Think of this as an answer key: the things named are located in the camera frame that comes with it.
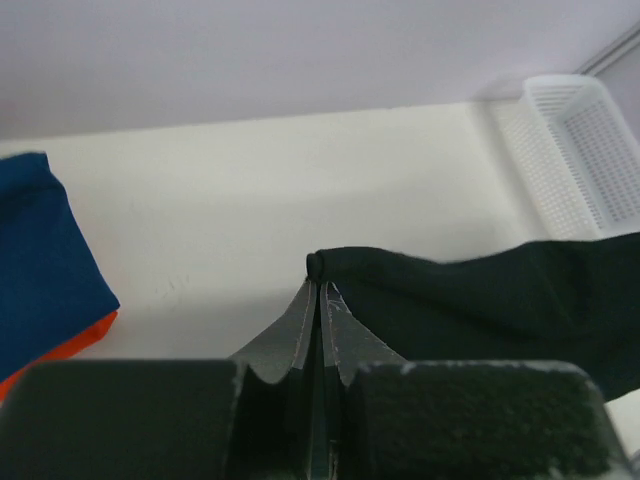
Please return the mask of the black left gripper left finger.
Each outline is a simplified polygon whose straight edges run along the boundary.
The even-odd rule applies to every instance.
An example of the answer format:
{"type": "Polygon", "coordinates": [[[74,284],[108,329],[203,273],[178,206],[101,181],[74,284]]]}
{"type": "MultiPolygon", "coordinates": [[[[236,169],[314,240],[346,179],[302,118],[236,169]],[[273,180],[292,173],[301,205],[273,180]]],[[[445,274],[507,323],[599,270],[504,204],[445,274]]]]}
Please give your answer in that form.
{"type": "Polygon", "coordinates": [[[318,287],[306,280],[284,313],[231,358],[243,368],[229,479],[309,479],[318,287]]]}

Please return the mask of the black t shirt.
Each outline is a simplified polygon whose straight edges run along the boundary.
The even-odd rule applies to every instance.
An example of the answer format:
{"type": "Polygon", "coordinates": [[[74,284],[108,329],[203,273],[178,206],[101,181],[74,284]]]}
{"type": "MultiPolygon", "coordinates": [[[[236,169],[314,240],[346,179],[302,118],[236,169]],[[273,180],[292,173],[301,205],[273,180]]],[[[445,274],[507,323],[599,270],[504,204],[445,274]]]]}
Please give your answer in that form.
{"type": "Polygon", "coordinates": [[[449,263],[343,247],[311,253],[306,266],[406,359],[564,361],[609,401],[639,387],[635,234],[449,263]]]}

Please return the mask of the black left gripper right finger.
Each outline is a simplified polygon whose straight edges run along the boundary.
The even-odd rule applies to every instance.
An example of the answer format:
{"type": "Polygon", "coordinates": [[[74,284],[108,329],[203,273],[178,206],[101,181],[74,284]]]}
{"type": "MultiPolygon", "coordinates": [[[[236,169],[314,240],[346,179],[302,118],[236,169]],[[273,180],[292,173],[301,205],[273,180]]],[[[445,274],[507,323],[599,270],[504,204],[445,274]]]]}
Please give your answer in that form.
{"type": "Polygon", "coordinates": [[[327,474],[330,479],[337,479],[345,395],[359,366],[376,362],[402,364],[406,360],[354,317],[332,283],[320,287],[319,312],[327,474]]]}

